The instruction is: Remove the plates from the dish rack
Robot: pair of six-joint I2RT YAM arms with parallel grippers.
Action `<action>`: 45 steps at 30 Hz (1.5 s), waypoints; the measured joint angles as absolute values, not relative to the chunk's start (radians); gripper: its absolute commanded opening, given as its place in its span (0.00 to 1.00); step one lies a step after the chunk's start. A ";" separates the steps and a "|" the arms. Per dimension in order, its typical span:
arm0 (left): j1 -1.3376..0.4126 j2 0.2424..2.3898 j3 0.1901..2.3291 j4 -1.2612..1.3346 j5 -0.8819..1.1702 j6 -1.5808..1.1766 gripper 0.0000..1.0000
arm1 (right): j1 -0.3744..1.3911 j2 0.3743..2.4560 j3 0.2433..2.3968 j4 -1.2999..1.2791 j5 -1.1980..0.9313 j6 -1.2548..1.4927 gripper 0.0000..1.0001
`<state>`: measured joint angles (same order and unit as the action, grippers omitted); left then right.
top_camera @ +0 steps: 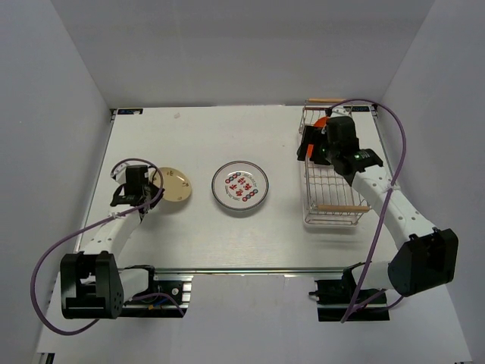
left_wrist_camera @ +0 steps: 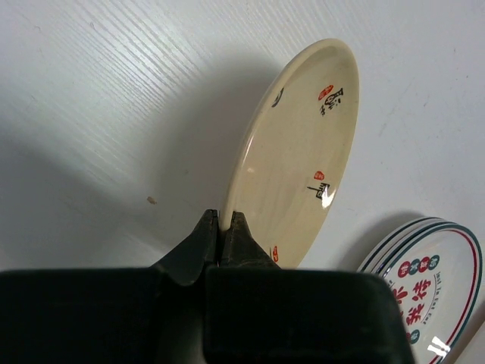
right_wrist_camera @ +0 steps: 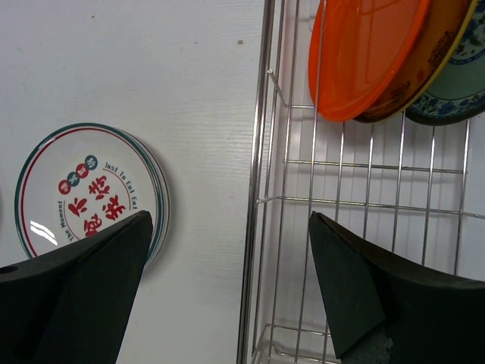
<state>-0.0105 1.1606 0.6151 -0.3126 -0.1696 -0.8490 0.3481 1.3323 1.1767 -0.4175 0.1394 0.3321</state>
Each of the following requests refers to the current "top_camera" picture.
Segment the orange plastic plate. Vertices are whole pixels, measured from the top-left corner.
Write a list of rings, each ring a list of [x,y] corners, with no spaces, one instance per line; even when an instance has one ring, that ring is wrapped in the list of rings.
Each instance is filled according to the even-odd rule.
[[[327,121],[328,121],[329,117],[328,116],[324,116],[322,118],[319,118],[318,120],[316,120],[313,125],[312,125],[312,128],[308,127],[307,129],[307,134],[308,134],[308,146],[307,146],[307,158],[311,158],[312,156],[312,153],[313,153],[313,148],[314,148],[314,143],[313,143],[313,140],[314,140],[314,129],[315,128],[320,128],[320,129],[323,129],[326,124],[327,124]]]

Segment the cream beige plate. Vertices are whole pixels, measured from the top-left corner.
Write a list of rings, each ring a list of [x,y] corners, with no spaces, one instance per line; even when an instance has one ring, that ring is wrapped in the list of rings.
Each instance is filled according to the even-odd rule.
[[[189,178],[176,168],[159,167],[151,173],[149,180],[164,189],[162,199],[168,202],[183,202],[192,194]]]

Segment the white plate red characters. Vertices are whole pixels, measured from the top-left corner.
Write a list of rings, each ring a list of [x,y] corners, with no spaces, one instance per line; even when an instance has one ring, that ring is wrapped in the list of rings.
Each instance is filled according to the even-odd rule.
[[[267,198],[268,176],[253,162],[232,161],[219,167],[211,180],[216,202],[234,212],[258,208]]]

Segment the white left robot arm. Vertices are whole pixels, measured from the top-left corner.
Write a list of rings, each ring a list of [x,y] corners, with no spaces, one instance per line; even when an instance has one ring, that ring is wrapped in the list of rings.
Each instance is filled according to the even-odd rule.
[[[61,260],[61,311],[66,319],[115,319],[135,296],[145,303],[158,298],[154,267],[117,267],[128,239],[163,195],[162,185],[149,178],[150,168],[125,164],[121,177],[112,172],[119,186],[111,199],[109,221],[82,250]]]

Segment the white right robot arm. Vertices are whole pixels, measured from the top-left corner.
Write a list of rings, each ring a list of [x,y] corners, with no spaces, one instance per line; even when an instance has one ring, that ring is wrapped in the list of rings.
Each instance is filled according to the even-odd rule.
[[[450,228],[439,229],[411,204],[380,156],[361,148],[351,117],[330,117],[323,126],[306,124],[297,159],[331,167],[378,214],[376,231],[386,228],[396,245],[388,262],[369,259],[345,270],[342,292],[347,300],[360,302],[370,290],[409,297],[453,280],[457,235]]]

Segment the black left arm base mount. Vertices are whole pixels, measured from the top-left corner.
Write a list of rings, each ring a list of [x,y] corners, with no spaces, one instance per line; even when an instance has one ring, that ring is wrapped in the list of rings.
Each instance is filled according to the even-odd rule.
[[[157,271],[150,265],[132,265],[119,270],[124,303],[121,318],[182,318],[189,307],[192,278]]]

